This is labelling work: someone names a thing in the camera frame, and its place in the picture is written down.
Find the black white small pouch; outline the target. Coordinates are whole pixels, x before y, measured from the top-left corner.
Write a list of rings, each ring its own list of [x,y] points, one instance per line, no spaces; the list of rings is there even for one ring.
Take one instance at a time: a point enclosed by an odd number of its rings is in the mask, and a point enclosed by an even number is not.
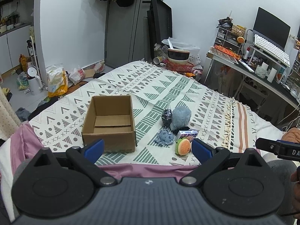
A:
[[[180,130],[180,131],[189,131],[190,128],[189,128],[189,127],[181,127],[179,130]]]

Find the patterned white green blanket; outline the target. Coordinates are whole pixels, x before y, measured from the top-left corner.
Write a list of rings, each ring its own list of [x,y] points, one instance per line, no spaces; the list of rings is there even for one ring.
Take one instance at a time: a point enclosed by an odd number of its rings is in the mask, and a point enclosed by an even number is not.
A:
[[[256,128],[249,107],[186,76],[141,61],[92,80],[34,117],[30,124],[41,143],[54,152],[82,146],[84,118],[95,95],[131,96],[137,140],[133,153],[106,153],[98,159],[98,165],[199,165],[194,155],[179,156],[174,146],[154,142],[167,107],[189,108],[189,127],[212,147],[243,152],[255,145]]]

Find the black flat screen leaning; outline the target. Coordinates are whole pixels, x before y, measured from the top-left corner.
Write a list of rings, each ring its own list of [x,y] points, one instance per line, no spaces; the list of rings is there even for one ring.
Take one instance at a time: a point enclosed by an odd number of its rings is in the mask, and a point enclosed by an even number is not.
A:
[[[150,4],[147,11],[147,25],[151,59],[155,57],[155,45],[162,45],[164,39],[173,36],[172,9],[162,0],[143,1]]]

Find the dark desk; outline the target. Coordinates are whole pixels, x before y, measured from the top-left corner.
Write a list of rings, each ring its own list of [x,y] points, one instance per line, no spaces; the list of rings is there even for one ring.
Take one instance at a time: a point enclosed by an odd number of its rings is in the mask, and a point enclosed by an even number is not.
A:
[[[276,94],[278,97],[280,97],[281,99],[283,99],[285,102],[287,102],[288,104],[290,104],[293,108],[297,109],[299,111],[299,103],[297,102],[297,100],[287,92],[287,90],[285,90],[283,88],[283,86],[281,84],[278,84],[276,82],[268,82],[266,79],[261,79],[259,76],[257,76],[255,73],[249,72],[242,64],[240,64],[239,62],[237,64],[233,63],[232,61],[220,57],[217,54],[212,53],[211,51],[209,51],[206,54],[206,61],[205,61],[205,65],[203,68],[203,72],[202,72],[202,78],[201,78],[201,83],[204,84],[207,80],[207,77],[210,73],[210,70],[213,66],[213,63],[217,61],[225,66],[229,66],[230,68],[238,71],[239,73],[253,79],[254,81],[260,83],[261,85],[263,85],[264,87],[266,87],[268,90],[270,90],[271,92],[273,92],[274,94]]]

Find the white red plastic bag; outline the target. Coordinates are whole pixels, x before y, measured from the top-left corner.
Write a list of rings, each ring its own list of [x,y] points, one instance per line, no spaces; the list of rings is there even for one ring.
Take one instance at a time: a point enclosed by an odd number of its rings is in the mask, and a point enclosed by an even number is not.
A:
[[[73,84],[77,84],[80,81],[82,81],[85,78],[86,74],[85,71],[78,67],[75,68],[71,74],[69,74],[69,80],[73,83]]]

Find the dark patterned plastic bag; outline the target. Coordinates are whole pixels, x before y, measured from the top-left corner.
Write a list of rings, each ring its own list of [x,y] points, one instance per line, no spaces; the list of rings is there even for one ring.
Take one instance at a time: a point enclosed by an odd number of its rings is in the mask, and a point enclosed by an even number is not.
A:
[[[165,128],[169,128],[172,122],[172,110],[171,107],[168,106],[166,109],[164,109],[162,115],[161,115],[161,120],[163,123],[163,126]]]

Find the black white round bowl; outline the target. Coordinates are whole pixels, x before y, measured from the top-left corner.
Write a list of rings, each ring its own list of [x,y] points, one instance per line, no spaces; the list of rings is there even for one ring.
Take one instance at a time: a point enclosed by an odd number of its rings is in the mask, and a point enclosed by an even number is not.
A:
[[[188,50],[168,48],[167,52],[168,61],[174,64],[186,65],[189,60],[190,52]]]

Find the blue denim octopus toy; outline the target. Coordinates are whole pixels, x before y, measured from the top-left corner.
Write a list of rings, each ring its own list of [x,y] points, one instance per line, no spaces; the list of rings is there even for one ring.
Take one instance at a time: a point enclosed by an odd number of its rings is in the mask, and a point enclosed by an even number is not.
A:
[[[154,142],[159,145],[171,145],[174,142],[175,135],[167,128],[161,129],[155,139]]]

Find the white trash bin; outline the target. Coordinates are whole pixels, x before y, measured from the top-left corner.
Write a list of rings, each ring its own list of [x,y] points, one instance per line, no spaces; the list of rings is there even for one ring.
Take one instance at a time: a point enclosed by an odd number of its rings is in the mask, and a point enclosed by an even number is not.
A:
[[[41,93],[43,84],[38,72],[34,67],[30,67],[27,70],[29,89],[32,95],[38,95]]]

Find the white keyboard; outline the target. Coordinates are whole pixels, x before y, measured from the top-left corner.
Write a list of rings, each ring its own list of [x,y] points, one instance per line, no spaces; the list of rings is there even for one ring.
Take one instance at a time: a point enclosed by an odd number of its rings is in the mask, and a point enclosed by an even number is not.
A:
[[[258,34],[254,35],[254,46],[267,52],[283,65],[290,67],[289,55]]]

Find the blue white tissue pack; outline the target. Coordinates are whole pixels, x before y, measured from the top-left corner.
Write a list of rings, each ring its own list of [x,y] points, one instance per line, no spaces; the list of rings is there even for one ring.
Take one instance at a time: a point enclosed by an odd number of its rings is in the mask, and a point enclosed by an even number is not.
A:
[[[175,141],[177,142],[179,139],[188,139],[189,142],[192,142],[198,135],[198,130],[180,130],[177,133]]]

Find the plush hamburger toy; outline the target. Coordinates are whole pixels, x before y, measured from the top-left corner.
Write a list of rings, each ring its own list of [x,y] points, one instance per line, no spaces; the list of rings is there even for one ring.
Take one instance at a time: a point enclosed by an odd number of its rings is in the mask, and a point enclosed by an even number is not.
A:
[[[175,145],[177,155],[187,155],[191,150],[191,142],[187,138],[178,139]]]

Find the brown cardboard box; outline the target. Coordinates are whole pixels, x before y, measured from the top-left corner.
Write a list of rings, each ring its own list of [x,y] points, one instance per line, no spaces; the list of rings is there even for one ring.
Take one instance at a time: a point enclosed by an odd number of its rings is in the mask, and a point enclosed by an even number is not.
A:
[[[134,152],[137,144],[131,96],[93,96],[81,135],[85,146],[102,139],[107,153]]]

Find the grey desk drawer organizer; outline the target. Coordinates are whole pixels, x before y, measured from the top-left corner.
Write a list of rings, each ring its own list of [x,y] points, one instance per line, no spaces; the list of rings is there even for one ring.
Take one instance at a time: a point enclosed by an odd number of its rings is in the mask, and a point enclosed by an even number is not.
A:
[[[217,29],[214,46],[219,45],[238,54],[244,43],[246,28],[239,25],[233,25],[232,28],[218,26]]]

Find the orange bottle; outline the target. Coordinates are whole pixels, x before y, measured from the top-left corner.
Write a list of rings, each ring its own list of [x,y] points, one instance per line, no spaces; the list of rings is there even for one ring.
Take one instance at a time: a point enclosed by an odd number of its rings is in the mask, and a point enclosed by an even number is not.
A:
[[[19,63],[22,68],[22,71],[24,71],[26,73],[27,69],[28,69],[27,57],[25,55],[21,54],[19,57]]]

